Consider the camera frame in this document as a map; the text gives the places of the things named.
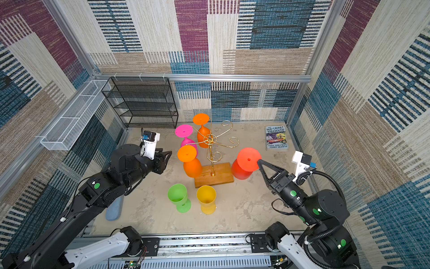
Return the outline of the red plastic wine glass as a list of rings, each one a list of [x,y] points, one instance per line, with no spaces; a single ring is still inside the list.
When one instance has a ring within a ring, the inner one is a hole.
[[[231,166],[233,176],[239,180],[248,179],[252,173],[259,169],[258,160],[262,158],[254,148],[242,149]]]

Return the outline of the green plastic wine glass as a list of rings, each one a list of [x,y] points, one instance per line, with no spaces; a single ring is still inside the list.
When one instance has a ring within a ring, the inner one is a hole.
[[[187,213],[191,209],[191,201],[188,198],[188,190],[183,184],[175,184],[168,190],[168,199],[178,212]]]

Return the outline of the yellow plastic wine glass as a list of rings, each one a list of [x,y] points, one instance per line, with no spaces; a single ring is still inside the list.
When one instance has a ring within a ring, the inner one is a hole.
[[[217,197],[216,190],[211,186],[201,186],[197,190],[197,199],[200,203],[202,213],[210,215],[215,212]]]

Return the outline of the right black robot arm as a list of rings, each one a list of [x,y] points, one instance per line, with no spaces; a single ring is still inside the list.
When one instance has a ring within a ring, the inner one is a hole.
[[[266,186],[298,216],[308,229],[295,239],[280,222],[265,231],[267,248],[279,251],[299,269],[359,269],[357,247],[344,222],[350,216],[339,184],[312,163],[298,163],[302,173],[287,170],[264,160],[257,165]],[[324,189],[308,196],[300,187],[305,179],[318,175],[330,181],[335,189]]]

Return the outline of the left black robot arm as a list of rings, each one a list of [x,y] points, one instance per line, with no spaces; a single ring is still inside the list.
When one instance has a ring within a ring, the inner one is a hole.
[[[127,196],[151,172],[162,174],[172,155],[156,149],[153,158],[141,156],[135,144],[113,151],[110,163],[101,172],[86,178],[67,209],[46,232],[27,249],[10,253],[2,260],[5,269],[65,269],[66,248],[97,215],[118,197]]]

